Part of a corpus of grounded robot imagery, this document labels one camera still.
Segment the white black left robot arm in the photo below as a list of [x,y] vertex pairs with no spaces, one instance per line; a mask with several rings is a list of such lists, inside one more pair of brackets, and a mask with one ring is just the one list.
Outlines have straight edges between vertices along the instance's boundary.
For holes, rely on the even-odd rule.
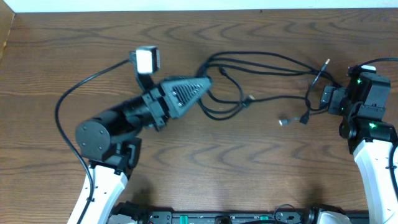
[[208,77],[168,77],[154,83],[136,74],[143,93],[82,122],[75,131],[88,174],[69,223],[106,223],[136,167],[144,128],[160,131],[181,118],[212,86]]

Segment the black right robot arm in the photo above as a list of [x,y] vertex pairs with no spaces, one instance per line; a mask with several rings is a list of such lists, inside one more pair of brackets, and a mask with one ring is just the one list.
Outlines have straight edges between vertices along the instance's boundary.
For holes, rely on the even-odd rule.
[[382,120],[391,82],[367,69],[350,77],[346,88],[326,86],[320,105],[343,118],[339,135],[360,171],[370,223],[397,223],[397,132]]

